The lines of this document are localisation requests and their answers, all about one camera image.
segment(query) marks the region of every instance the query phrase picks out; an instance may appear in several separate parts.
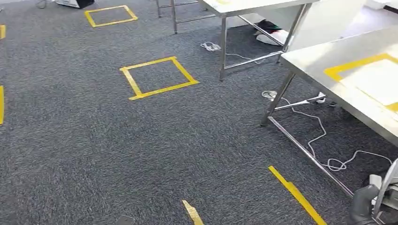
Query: white cable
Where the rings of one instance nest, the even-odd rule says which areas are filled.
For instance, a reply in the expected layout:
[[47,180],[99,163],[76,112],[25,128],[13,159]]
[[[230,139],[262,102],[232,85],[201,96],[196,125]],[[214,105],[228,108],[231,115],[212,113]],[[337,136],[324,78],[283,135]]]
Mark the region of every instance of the white cable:
[[[276,92],[266,90],[266,91],[263,91],[263,92],[261,93],[261,95],[262,95],[263,97],[265,97],[265,98],[269,98],[269,99],[271,99],[271,100],[274,100],[274,98],[275,98],[275,96],[276,96]],[[287,99],[285,99],[285,98],[281,98],[281,99],[283,99],[283,100],[286,101],[288,104],[290,104],[290,102],[289,102]],[[305,116],[308,116],[308,117],[311,117],[311,118],[316,118],[316,119],[318,120],[319,125],[320,125],[321,128],[322,128],[323,134],[320,135],[320,136],[318,136],[317,138],[314,138],[314,139],[310,140],[310,141],[307,143],[307,145],[308,145],[309,148],[311,149],[311,152],[312,152],[313,157],[316,158],[315,150],[313,149],[311,143],[313,143],[313,142],[316,141],[316,140],[319,140],[320,138],[324,137],[324,136],[327,134],[325,128],[323,127],[323,124],[322,124],[321,119],[320,119],[319,117],[317,117],[317,116],[312,116],[312,115],[308,115],[308,114],[305,114],[305,113],[300,112],[300,111],[296,111],[293,107],[291,108],[291,110],[292,110],[293,112],[295,112],[295,113],[299,113],[299,114],[302,114],[302,115],[305,115]],[[362,153],[366,153],[366,154],[370,154],[370,155],[382,157],[382,158],[384,158],[384,159],[387,159],[387,160],[389,161],[390,165],[392,164],[392,161],[391,161],[389,158],[385,157],[385,156],[382,156],[382,155],[379,155],[379,154],[375,154],[375,153],[372,153],[372,152],[367,152],[367,151],[358,150],[358,151],[355,151],[354,154],[353,154],[353,156],[352,156],[350,159],[348,159],[347,161],[345,161],[345,162],[342,162],[342,161],[340,161],[340,160],[338,160],[338,159],[335,159],[335,158],[330,158],[330,159],[328,159],[328,163],[327,163],[327,164],[322,164],[322,165],[323,165],[323,166],[326,166],[326,167],[329,168],[331,171],[335,171],[335,172],[341,171],[341,170],[346,170],[346,169],[347,169],[346,164],[349,163],[349,162],[351,162],[351,161],[353,161],[353,160],[355,159],[355,157],[357,156],[357,153],[358,153],[358,152],[362,152]],[[340,163],[341,165],[340,165],[339,167],[332,166],[332,165],[331,165],[332,161],[337,162],[337,163]]]
[[[221,47],[219,45],[214,44],[213,42],[210,42],[210,41],[206,41],[205,43],[200,44],[200,46],[206,48],[206,50],[208,50],[209,52],[221,51]],[[245,60],[252,60],[248,57],[243,57],[239,54],[234,54],[234,53],[226,53],[226,55],[235,55],[235,56],[239,56],[240,58],[245,59]],[[255,61],[254,63],[261,64],[264,62],[264,60],[265,59],[262,59],[260,62]]]

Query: floor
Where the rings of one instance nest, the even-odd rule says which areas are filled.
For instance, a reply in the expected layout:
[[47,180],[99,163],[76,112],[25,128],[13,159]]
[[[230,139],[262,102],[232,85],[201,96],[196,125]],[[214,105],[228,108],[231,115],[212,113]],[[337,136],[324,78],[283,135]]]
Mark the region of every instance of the floor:
[[[0,224],[112,225],[121,215],[137,225],[193,224],[182,200],[206,225],[316,224],[271,165],[327,224],[347,224],[350,199],[277,128],[259,126],[269,105],[260,93],[278,88],[287,73],[282,65],[268,59],[218,82],[218,54],[199,45],[218,42],[219,19],[182,24],[174,35],[170,11],[157,18],[153,1],[98,0],[85,10],[120,5],[138,19],[93,28],[84,10],[3,4]],[[181,18],[206,13],[195,5],[178,8]],[[97,24],[129,18],[121,8],[92,17]],[[252,33],[247,26],[230,29],[230,53],[255,57],[279,49]],[[120,68],[174,56],[200,83],[129,100],[135,94]],[[186,82],[171,61],[129,73],[142,92]],[[317,93],[300,79],[292,84],[292,101]],[[328,135],[314,144],[322,162],[349,159],[355,150],[398,157],[396,147],[339,107],[301,110],[324,121]],[[290,111],[276,118],[302,142],[321,133],[317,121]],[[361,155],[335,175],[357,189],[386,167],[381,158]]]

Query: yellow tape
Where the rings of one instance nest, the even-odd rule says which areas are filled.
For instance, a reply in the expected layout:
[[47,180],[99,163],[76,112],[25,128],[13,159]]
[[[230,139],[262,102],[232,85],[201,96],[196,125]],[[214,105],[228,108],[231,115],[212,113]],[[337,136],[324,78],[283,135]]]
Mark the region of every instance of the yellow tape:
[[[177,84],[177,85],[174,85],[174,86],[171,86],[171,87],[167,87],[167,88],[162,88],[162,89],[159,89],[159,90],[154,90],[154,91],[142,93],[141,90],[139,89],[137,83],[135,82],[135,80],[131,76],[131,74],[129,72],[129,69],[143,67],[143,66],[148,66],[148,65],[151,65],[151,64],[160,63],[160,62],[166,62],[166,61],[172,61],[174,63],[174,65],[178,68],[178,70],[188,79],[189,82]],[[135,96],[130,97],[129,98],[130,100],[136,100],[136,99],[140,99],[140,98],[145,98],[145,97],[148,97],[148,96],[151,96],[151,95],[155,95],[155,94],[159,94],[159,93],[162,93],[162,92],[175,90],[175,89],[178,89],[178,88],[183,88],[183,87],[186,87],[186,86],[189,86],[189,85],[193,85],[193,84],[199,83],[199,81],[196,81],[188,73],[188,71],[186,71],[185,68],[177,61],[175,56],[164,58],[164,59],[159,59],[159,60],[154,60],[154,61],[150,61],[150,62],[145,62],[145,63],[141,63],[141,64],[129,66],[129,67],[123,67],[123,68],[120,68],[120,71],[123,72],[124,76],[126,77],[127,81],[129,82],[131,88],[133,88],[133,91],[136,94]]]
[[268,169],[273,173],[276,178],[282,183],[282,185],[297,199],[297,201],[303,206],[307,213],[314,219],[318,225],[326,225],[326,222],[321,216],[315,211],[312,205],[307,199],[300,193],[300,191],[291,182],[287,182],[285,178],[273,167],[270,166]]
[[128,69],[126,68],[121,68],[121,71],[123,71],[124,76],[126,77],[127,81],[129,82],[130,86],[133,88],[133,91],[136,93],[137,96],[142,96],[142,92],[139,89],[136,81],[133,79],[133,77],[131,76],[130,72]]
[[395,63],[398,63],[398,59],[388,55],[387,53],[383,53],[380,55],[375,55],[372,57],[364,58],[364,59],[361,59],[358,61],[349,62],[349,63],[345,63],[345,64],[338,65],[335,67],[327,68],[324,70],[324,73],[326,75],[330,76],[333,80],[339,82],[343,79],[342,76],[339,75],[339,73],[349,70],[349,69],[361,67],[361,66],[364,66],[364,65],[372,63],[372,62],[377,62],[380,60],[391,60]]
[[391,104],[391,105],[387,105],[386,106],[387,109],[394,111],[394,112],[398,112],[398,102]]
[[0,86],[0,125],[3,124],[4,119],[4,88]]
[[[124,8],[127,11],[127,13],[131,16],[131,19],[120,20],[120,21],[115,21],[115,22],[108,22],[108,23],[102,23],[102,24],[96,24],[94,22],[94,20],[92,19],[91,15],[90,15],[90,13],[99,12],[99,11],[108,10],[108,9],[114,9],[114,8]],[[113,24],[118,24],[118,23],[124,23],[124,22],[129,22],[129,21],[133,21],[133,20],[138,19],[138,17],[126,5],[109,7],[109,8],[100,8],[100,9],[94,9],[94,10],[87,10],[87,11],[84,12],[84,15],[86,16],[88,22],[90,23],[90,25],[92,27],[102,27],[102,26],[113,25]]]
[[200,218],[198,212],[194,207],[189,205],[186,200],[183,200],[183,204],[188,211],[189,216],[191,217],[194,225],[203,225],[202,219]]
[[0,25],[0,40],[6,37],[6,26]]
[[168,58],[164,58],[164,59],[160,59],[160,60],[154,60],[154,61],[150,61],[150,62],[145,62],[145,63],[141,63],[141,64],[137,64],[137,65],[134,65],[134,66],[125,67],[125,68],[126,69],[134,69],[134,68],[138,68],[138,67],[148,66],[148,65],[151,65],[151,64],[155,64],[155,63],[159,63],[159,62],[166,62],[166,61],[175,60],[175,59],[176,59],[176,57],[173,56],[173,57],[168,57]]

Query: table top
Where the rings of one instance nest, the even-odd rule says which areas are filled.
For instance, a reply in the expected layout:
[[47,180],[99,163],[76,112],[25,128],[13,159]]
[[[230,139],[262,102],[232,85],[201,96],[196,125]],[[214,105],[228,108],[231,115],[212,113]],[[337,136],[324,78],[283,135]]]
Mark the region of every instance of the table top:
[[284,53],[282,62],[398,146],[398,26]]
[[254,13],[259,9],[276,9],[317,2],[319,0],[199,0],[218,16],[230,17]]

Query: stainless steel table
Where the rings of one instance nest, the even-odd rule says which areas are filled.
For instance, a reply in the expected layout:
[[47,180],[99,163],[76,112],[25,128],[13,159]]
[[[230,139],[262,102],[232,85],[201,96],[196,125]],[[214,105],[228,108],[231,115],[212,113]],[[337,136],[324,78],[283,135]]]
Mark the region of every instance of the stainless steel table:
[[[220,36],[220,47],[221,47],[221,65],[220,65],[220,81],[222,81],[225,77],[225,70],[234,68],[237,66],[241,66],[247,63],[252,63],[256,62],[259,60],[263,60],[268,57],[272,57],[275,55],[280,55],[281,53],[287,52],[289,49],[289,45],[291,42],[292,37],[294,36],[294,33],[296,32],[297,27],[300,25],[301,19],[306,15],[308,12],[309,8],[311,7],[311,4],[313,2],[317,2],[319,0],[199,0],[205,8],[208,10],[212,11],[214,15],[207,15],[207,16],[202,16],[198,18],[192,18],[192,19],[185,19],[185,20],[177,20],[176,19],[176,6],[177,4],[175,3],[175,0],[170,0],[171,1],[171,7],[172,7],[172,15],[173,15],[173,25],[174,25],[174,32],[177,33],[177,24],[178,23],[185,23],[185,22],[190,22],[190,21],[195,21],[195,20],[200,20],[200,19],[205,19],[209,17],[214,17],[218,16],[222,19],[222,24],[221,24],[221,36]],[[297,6],[301,5],[301,8],[299,12],[297,13],[297,16],[291,26],[291,30],[289,32],[289,35],[285,41],[285,43],[281,43],[279,40],[273,38],[270,34],[268,34],[266,31],[258,27],[257,25],[253,24],[252,22],[248,21],[241,15],[249,14],[249,13],[255,13],[257,10],[272,10],[272,9],[277,9],[277,8],[284,8],[284,7],[289,7],[289,6]],[[262,57],[258,57],[253,60],[249,60],[246,62],[241,62],[237,63],[234,65],[226,66],[225,59],[226,59],[226,49],[227,49],[227,24],[226,24],[226,18],[231,17],[231,16],[238,16],[242,20],[244,20],[246,23],[252,25],[254,28],[259,30],[261,33],[264,35],[268,36],[271,40],[275,41],[279,45],[283,46],[282,51],[278,52],[273,52],[270,54],[267,54]]]
[[[169,8],[169,7],[171,7],[171,4],[168,4],[168,5],[160,5],[160,3],[159,3],[159,0],[155,0],[156,1],[156,7],[158,8],[158,17],[159,18],[161,18],[162,17],[162,15],[161,15],[161,9],[162,8]],[[176,7],[176,6],[183,6],[183,5],[189,5],[189,4],[194,4],[194,3],[198,3],[198,1],[187,1],[187,2],[180,2],[180,3],[175,3],[174,4],[174,7]]]
[[[350,112],[360,121],[368,125],[385,139],[398,146],[398,101],[395,102],[398,91],[391,88],[386,82],[386,87],[376,87],[381,77],[384,81],[393,82],[398,77],[398,26],[378,30],[354,37],[315,45],[304,49],[282,54],[282,63],[291,70],[280,87],[274,101],[265,113],[261,125],[265,126],[271,121],[291,141],[293,141],[319,168],[321,168],[344,192],[352,196],[352,191],[340,182],[329,170],[324,168],[313,155],[299,143],[292,134],[283,128],[273,117],[274,111],[308,104],[315,98],[303,102],[276,107],[295,75],[301,77],[321,92],[332,98],[345,110]],[[392,67],[380,66],[378,63],[388,63]],[[360,89],[348,80],[354,76],[362,76],[364,68],[377,71],[373,74],[371,90]],[[383,104],[371,93],[373,90],[390,91],[387,96],[388,104]]]

